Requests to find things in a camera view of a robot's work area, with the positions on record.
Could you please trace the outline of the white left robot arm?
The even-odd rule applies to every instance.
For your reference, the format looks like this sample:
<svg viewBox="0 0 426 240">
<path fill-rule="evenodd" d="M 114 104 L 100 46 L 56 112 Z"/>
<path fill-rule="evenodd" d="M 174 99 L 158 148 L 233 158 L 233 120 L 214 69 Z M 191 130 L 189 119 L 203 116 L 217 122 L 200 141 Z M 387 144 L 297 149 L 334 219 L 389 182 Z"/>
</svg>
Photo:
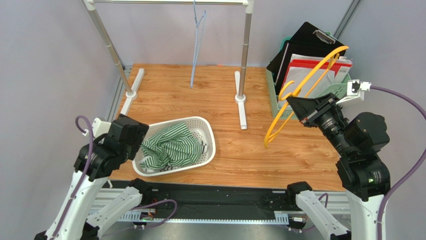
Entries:
<svg viewBox="0 0 426 240">
<path fill-rule="evenodd" d="M 106 125 L 107 129 L 98 135 L 95 126 L 89 129 L 89 143 L 78 153 L 63 204 L 51 226 L 35 235 L 36 240 L 99 240 L 119 218 L 143 203 L 153 189 L 136 178 L 119 196 L 90 214 L 112 172 L 135 159 L 150 128 L 124 114 Z"/>
</svg>

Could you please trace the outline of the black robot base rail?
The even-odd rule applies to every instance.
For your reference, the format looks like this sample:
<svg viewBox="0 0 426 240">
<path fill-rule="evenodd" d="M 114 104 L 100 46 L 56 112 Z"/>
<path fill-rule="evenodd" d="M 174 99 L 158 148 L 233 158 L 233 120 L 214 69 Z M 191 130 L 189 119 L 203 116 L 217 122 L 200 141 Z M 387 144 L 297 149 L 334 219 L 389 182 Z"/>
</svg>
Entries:
<svg viewBox="0 0 426 240">
<path fill-rule="evenodd" d="M 154 206 L 157 219 L 173 220 L 273 220 L 275 212 L 301 211 L 285 189 L 113 181 L 116 188 L 142 187 L 141 205 Z"/>
</svg>

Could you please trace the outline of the green white striped tank top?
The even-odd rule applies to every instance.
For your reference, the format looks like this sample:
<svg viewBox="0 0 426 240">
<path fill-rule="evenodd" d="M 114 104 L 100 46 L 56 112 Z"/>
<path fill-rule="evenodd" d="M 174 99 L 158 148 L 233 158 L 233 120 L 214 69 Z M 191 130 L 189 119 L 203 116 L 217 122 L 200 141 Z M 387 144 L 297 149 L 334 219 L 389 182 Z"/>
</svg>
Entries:
<svg viewBox="0 0 426 240">
<path fill-rule="evenodd" d="M 174 123 L 144 140 L 140 146 L 144 158 L 139 165 L 148 172 L 192 166 L 202 156 L 200 141 L 186 123 Z"/>
</svg>

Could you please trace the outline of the black white striped tank top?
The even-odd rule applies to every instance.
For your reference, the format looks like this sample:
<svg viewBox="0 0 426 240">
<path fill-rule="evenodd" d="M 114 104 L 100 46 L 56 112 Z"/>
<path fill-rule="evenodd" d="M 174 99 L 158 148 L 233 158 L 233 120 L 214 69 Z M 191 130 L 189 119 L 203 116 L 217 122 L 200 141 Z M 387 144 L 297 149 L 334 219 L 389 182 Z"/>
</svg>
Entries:
<svg viewBox="0 0 426 240">
<path fill-rule="evenodd" d="M 207 152 L 208 152 L 208 144 L 205 141 L 201 140 L 200 141 L 200 154 L 204 155 Z"/>
</svg>

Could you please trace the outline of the light blue wire hanger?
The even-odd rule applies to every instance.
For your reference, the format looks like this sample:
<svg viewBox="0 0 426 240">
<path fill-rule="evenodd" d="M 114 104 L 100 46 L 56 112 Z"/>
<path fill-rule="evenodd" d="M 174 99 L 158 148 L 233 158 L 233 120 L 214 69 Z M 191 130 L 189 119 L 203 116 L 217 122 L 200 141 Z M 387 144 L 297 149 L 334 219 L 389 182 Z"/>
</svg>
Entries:
<svg viewBox="0 0 426 240">
<path fill-rule="evenodd" d="M 195 81 L 195 71 L 197 67 L 199 52 L 201 48 L 201 43 L 203 41 L 205 22 L 207 11 L 204 10 L 200 16 L 197 12 L 197 1 L 192 2 L 193 13 L 194 13 L 194 23 L 195 23 L 195 38 L 194 38 L 194 49 L 193 49 L 193 59 L 192 59 L 192 69 L 191 69 L 191 78 L 190 78 L 190 88 L 194 87 Z"/>
</svg>

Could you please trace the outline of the yellow plastic hanger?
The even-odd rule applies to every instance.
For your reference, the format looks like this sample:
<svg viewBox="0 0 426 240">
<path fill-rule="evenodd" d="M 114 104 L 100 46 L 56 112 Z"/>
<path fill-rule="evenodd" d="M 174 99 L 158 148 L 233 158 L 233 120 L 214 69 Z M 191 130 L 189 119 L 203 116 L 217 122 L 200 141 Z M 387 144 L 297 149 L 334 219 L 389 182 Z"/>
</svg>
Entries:
<svg viewBox="0 0 426 240">
<path fill-rule="evenodd" d="M 281 126 L 279 127 L 279 129 L 276 132 L 273 132 L 275 126 L 277 125 L 277 123 L 280 120 L 280 117 L 283 115 L 283 113 L 285 112 L 286 108 L 289 106 L 289 103 L 287 102 L 287 98 L 289 97 L 298 97 L 300 95 L 301 90 L 303 89 L 303 87 L 306 85 L 306 83 L 313 77 L 313 75 L 325 64 L 327 65 L 327 68 L 325 70 L 325 72 L 321 75 L 321 77 L 319 77 L 317 79 L 317 81 L 315 82 L 315 84 L 310 88 L 310 90 L 308 91 L 308 93 L 305 95 L 305 97 L 309 96 L 309 94 L 312 92 L 312 90 L 318 85 L 318 83 L 322 80 L 322 78 L 329 72 L 329 70 L 332 68 L 332 66 L 335 65 L 336 61 L 339 59 L 340 57 L 340 53 L 343 51 L 348 50 L 350 47 L 347 45 L 344 46 L 340 46 L 337 47 L 336 49 L 332 50 L 328 55 L 326 55 L 305 77 L 304 79 L 301 81 L 301 83 L 298 84 L 298 86 L 292 91 L 292 92 L 288 92 L 286 95 L 284 95 L 284 92 L 286 91 L 286 89 L 293 85 L 295 83 L 294 80 L 290 80 L 288 83 L 286 83 L 284 85 L 284 87 L 280 90 L 279 94 L 278 94 L 278 100 L 279 101 L 286 101 L 286 103 L 281 107 L 281 109 L 279 110 L 279 112 L 276 114 L 276 116 L 274 117 L 273 121 L 271 122 L 264 140 L 263 140 L 263 145 L 265 147 L 265 149 L 268 149 L 268 144 L 271 143 L 276 137 L 277 135 L 280 133 L 280 131 L 285 127 L 285 125 L 288 123 L 288 121 L 291 119 L 291 117 L 294 115 L 294 112 L 292 112 L 286 119 L 285 121 L 281 124 Z"/>
</svg>

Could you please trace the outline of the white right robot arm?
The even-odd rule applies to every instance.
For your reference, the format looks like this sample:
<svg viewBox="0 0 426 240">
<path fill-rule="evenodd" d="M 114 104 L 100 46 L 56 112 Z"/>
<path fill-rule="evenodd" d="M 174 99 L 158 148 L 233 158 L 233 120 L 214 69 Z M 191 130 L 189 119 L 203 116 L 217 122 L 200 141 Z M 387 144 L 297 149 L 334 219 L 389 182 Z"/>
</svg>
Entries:
<svg viewBox="0 0 426 240">
<path fill-rule="evenodd" d="M 348 199 L 351 227 L 342 225 L 305 181 L 287 186 L 290 204 L 309 217 L 325 240 L 375 239 L 379 207 L 391 188 L 389 169 L 378 155 L 390 141 L 385 118 L 362 112 L 348 120 L 332 93 L 318 98 L 289 96 L 286 100 L 300 123 L 318 128 L 339 154 L 336 167 Z"/>
</svg>

